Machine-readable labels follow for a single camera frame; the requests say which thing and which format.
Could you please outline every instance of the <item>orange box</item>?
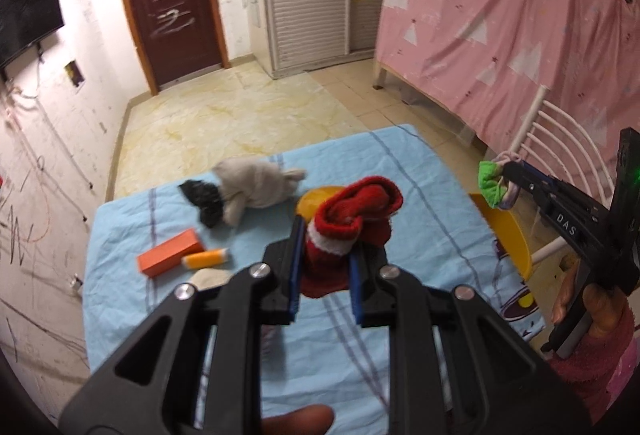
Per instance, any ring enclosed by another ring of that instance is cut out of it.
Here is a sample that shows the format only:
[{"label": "orange box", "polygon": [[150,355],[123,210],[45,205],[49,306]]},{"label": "orange box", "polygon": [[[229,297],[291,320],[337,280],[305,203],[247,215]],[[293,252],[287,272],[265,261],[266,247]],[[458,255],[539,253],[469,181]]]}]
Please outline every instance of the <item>orange box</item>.
[{"label": "orange box", "polygon": [[201,253],[204,247],[196,235],[195,229],[187,229],[176,237],[156,245],[138,256],[138,269],[142,274],[153,278],[180,265],[182,256]]}]

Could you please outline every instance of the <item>hand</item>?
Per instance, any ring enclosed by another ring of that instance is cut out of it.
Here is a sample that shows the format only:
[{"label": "hand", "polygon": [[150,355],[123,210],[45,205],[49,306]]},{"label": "hand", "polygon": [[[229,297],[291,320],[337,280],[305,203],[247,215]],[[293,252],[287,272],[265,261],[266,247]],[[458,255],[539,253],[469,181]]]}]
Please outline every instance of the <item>hand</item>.
[{"label": "hand", "polygon": [[[575,274],[578,271],[579,263],[575,263],[564,276],[551,314],[554,325],[557,325],[566,316],[566,306],[574,295]],[[626,306],[626,296],[618,287],[615,287],[613,294],[610,294],[595,283],[584,288],[582,301],[593,319],[591,328],[589,328],[589,335],[592,338],[604,338],[613,332],[620,323]]]},{"label": "hand", "polygon": [[334,411],[315,404],[262,420],[262,435],[324,435],[334,423]]}]

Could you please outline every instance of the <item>marble tile floor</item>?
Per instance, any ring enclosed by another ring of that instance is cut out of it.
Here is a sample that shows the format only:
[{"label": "marble tile floor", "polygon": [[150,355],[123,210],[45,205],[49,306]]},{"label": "marble tile floor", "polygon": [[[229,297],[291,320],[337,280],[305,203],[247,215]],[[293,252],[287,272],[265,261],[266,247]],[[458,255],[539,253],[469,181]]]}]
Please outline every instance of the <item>marble tile floor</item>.
[{"label": "marble tile floor", "polygon": [[[115,198],[203,173],[229,156],[267,156],[404,123],[418,129],[465,190],[475,191],[484,145],[463,145],[457,138],[463,124],[399,79],[388,75],[383,90],[374,90],[372,81],[371,60],[275,81],[252,62],[169,88],[130,114]],[[532,251],[554,238],[534,224],[532,202],[521,199],[515,212]],[[558,261],[545,260],[529,280],[547,318],[561,282]]]}]

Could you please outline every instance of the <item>pink bed sheet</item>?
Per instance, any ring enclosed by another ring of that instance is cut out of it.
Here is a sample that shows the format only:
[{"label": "pink bed sheet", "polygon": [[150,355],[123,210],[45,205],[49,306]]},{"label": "pink bed sheet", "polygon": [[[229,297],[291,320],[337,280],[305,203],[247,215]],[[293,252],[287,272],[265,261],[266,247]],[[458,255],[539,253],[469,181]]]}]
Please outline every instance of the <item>pink bed sheet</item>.
[{"label": "pink bed sheet", "polygon": [[636,0],[384,0],[376,59],[495,151],[510,145],[539,84],[611,163],[620,129],[639,129]]}]

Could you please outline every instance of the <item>yellow bowl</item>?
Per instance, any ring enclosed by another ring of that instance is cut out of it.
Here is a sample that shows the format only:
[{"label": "yellow bowl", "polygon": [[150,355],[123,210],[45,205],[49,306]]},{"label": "yellow bowl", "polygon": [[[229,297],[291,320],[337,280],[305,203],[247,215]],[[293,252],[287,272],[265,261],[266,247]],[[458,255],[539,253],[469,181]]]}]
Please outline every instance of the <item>yellow bowl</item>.
[{"label": "yellow bowl", "polygon": [[322,186],[309,190],[298,201],[296,213],[301,214],[308,224],[313,219],[316,211],[318,211],[320,204],[343,189],[343,186]]},{"label": "yellow bowl", "polygon": [[493,229],[524,281],[528,280],[532,272],[531,253],[513,213],[490,208],[480,193],[469,193],[469,197]]}]

